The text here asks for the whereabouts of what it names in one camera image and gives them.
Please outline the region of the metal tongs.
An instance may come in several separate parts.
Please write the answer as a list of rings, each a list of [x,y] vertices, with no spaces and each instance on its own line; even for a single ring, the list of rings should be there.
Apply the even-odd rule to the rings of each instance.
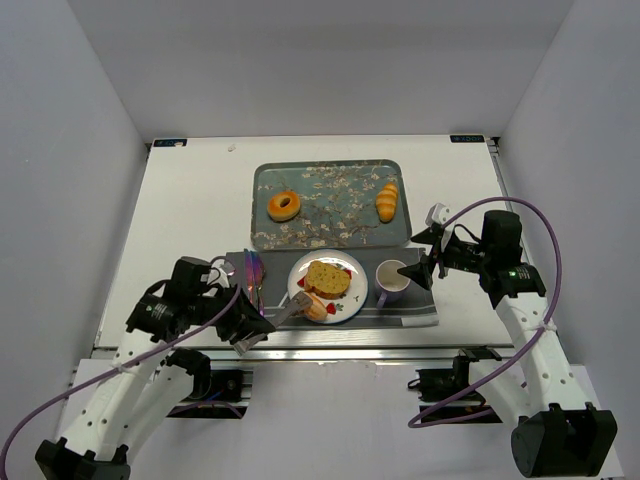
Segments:
[[[251,332],[243,339],[235,342],[233,344],[234,350],[239,356],[243,356],[257,343],[266,340],[268,335],[275,332],[287,319],[302,313],[311,305],[312,299],[310,296],[304,292],[297,293],[279,313],[267,319],[267,322],[270,324],[269,328],[265,327],[261,332]]]

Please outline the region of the small round bun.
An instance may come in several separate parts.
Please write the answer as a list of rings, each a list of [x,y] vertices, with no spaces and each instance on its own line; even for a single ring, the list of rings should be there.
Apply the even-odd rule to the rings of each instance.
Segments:
[[[324,322],[328,317],[328,311],[323,301],[316,295],[305,292],[311,303],[303,310],[304,316],[313,322]]]

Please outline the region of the sliced bread loaf piece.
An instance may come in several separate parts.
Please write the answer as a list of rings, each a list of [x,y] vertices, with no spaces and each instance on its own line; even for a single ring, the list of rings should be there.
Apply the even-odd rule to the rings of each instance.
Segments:
[[[340,268],[318,260],[309,264],[303,289],[324,299],[337,299],[351,284],[350,276]]]

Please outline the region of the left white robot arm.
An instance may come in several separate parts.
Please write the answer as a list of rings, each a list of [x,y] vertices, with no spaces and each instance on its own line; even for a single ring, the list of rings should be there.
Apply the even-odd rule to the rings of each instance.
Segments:
[[[178,340],[214,327],[244,353],[276,329],[225,276],[219,259],[181,257],[169,278],[144,292],[110,371],[59,439],[39,446],[45,478],[127,479],[134,454],[166,416],[224,403],[209,358]]]

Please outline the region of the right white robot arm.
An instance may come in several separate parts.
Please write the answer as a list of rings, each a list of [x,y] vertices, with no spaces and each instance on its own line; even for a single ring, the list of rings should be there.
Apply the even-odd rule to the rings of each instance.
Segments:
[[[511,452],[526,478],[596,477],[618,428],[609,410],[597,408],[576,380],[552,323],[558,294],[549,294],[537,269],[522,259],[522,224],[504,210],[485,213],[480,236],[455,234],[449,209],[434,205],[426,229],[413,242],[430,246],[400,274],[425,290],[451,270],[477,275],[481,289],[507,329],[515,354],[504,360],[489,347],[463,349],[455,357],[450,395],[410,420],[412,428],[436,426],[436,411],[474,394],[511,428]]]

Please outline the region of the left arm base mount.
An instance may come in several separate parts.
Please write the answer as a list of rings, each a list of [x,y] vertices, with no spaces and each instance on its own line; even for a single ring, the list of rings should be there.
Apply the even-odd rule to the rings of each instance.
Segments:
[[[213,368],[210,358],[191,349],[177,349],[160,363],[159,377],[183,396],[172,408],[172,418],[241,419],[247,407],[243,390],[248,373],[237,368]]]

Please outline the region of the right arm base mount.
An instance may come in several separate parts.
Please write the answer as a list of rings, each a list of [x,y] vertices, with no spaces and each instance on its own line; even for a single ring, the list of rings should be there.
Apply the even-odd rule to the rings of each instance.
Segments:
[[[438,369],[422,369],[418,378],[408,384],[408,389],[417,389],[420,399],[426,404],[412,417],[410,429],[429,428],[449,424],[466,424],[477,419],[498,419],[498,403],[507,399],[506,393],[497,393],[491,400],[490,387],[499,387],[496,380],[522,357],[517,351],[510,359],[504,358],[488,346],[462,348],[454,357],[448,376],[433,376]]]

